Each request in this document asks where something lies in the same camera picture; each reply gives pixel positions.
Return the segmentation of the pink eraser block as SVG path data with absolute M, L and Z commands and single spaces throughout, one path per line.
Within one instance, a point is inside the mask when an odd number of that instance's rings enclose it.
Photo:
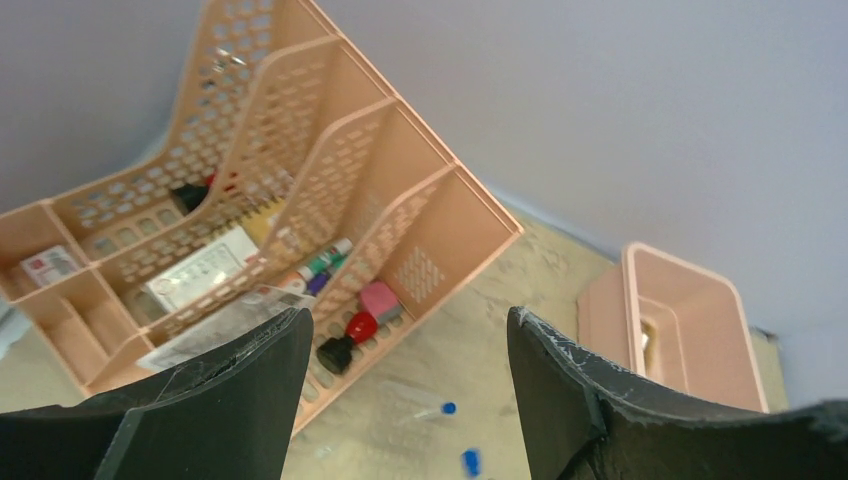
M 359 303 L 378 325 L 384 325 L 403 312 L 403 307 L 393 290 L 382 281 L 375 281 L 365 286 L 359 292 Z

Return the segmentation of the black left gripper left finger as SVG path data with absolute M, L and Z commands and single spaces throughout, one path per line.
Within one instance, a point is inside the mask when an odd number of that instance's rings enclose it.
M 277 479 L 314 322 L 290 308 L 220 347 L 72 407 L 1 417 L 5 479 Z

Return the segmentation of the clear plastic ruler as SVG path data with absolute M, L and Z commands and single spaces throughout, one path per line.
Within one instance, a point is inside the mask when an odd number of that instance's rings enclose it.
M 316 298 L 288 288 L 261 285 L 187 328 L 138 359 L 138 367 L 161 372 L 222 346 L 288 308 L 312 308 Z

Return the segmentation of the white boxed item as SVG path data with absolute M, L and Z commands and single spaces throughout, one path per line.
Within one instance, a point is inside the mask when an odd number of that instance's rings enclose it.
M 143 291 L 166 312 L 174 312 L 239 273 L 259 252 L 250 235 L 236 227 L 149 280 Z

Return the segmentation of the small white red box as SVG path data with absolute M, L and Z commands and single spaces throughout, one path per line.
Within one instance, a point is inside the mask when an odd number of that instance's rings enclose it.
M 63 245 L 34 254 L 19 265 L 37 287 L 57 283 L 80 269 L 78 262 Z

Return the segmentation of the orange perforated file organizer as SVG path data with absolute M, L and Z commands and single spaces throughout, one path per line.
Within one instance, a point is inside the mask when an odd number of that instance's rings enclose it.
M 169 191 L 217 170 L 203 204 Z M 229 180 L 231 172 L 238 178 Z M 234 183 L 237 193 L 213 205 Z M 235 227 L 268 223 L 257 256 L 158 318 L 143 286 Z M 341 238 L 353 248 L 320 291 L 318 335 L 385 282 L 403 312 L 339 380 L 311 370 L 303 429 L 522 234 L 418 113 L 312 1 L 209 1 L 163 149 L 149 161 L 1 217 L 1 294 L 28 314 L 87 396 L 142 379 L 135 362 Z M 63 245 L 80 269 L 37 287 L 19 263 Z

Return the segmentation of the brown bristle tube brush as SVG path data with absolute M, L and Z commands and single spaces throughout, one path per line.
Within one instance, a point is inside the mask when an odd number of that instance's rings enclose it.
M 641 347 L 644 358 L 645 367 L 648 368 L 655 361 L 657 349 L 657 330 L 656 327 L 649 322 L 641 322 Z

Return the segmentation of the red black stamp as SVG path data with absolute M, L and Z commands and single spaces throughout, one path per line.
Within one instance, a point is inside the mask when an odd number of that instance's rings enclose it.
M 380 324 L 367 311 L 354 314 L 340 337 L 331 337 L 316 350 L 318 362 L 330 373 L 344 374 L 353 361 L 353 350 L 359 344 L 371 339 Z

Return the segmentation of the pink plastic bin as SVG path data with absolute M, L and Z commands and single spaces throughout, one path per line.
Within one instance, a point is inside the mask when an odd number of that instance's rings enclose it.
M 738 290 L 722 275 L 644 243 L 577 298 L 578 341 L 643 377 L 691 396 L 769 410 Z M 645 367 L 641 322 L 657 330 Z

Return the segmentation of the black red item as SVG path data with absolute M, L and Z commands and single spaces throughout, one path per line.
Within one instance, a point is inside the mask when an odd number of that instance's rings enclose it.
M 229 180 L 237 179 L 239 174 L 231 172 L 228 176 Z M 217 170 L 207 175 L 201 183 L 186 183 L 169 191 L 169 198 L 176 206 L 177 210 L 183 215 L 188 215 L 198 209 L 206 200 L 213 184 L 216 182 Z M 216 197 L 213 200 L 213 205 L 223 204 L 226 200 L 230 200 L 232 195 L 237 193 L 237 187 L 234 183 L 228 183 L 224 186 L 224 194 Z

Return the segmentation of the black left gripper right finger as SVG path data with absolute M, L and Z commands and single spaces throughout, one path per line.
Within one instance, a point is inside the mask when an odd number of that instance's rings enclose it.
M 509 364 L 535 479 L 843 479 L 847 404 L 776 414 L 646 379 L 530 310 L 507 314 Z

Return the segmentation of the blue capped tube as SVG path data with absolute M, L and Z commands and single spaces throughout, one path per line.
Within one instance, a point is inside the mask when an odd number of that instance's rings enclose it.
M 396 425 L 452 417 L 458 411 L 454 402 L 407 384 L 383 381 L 380 389 L 393 411 L 391 416 Z
M 464 475 L 467 479 L 476 479 L 482 475 L 481 452 L 477 448 L 465 450 L 460 457 Z

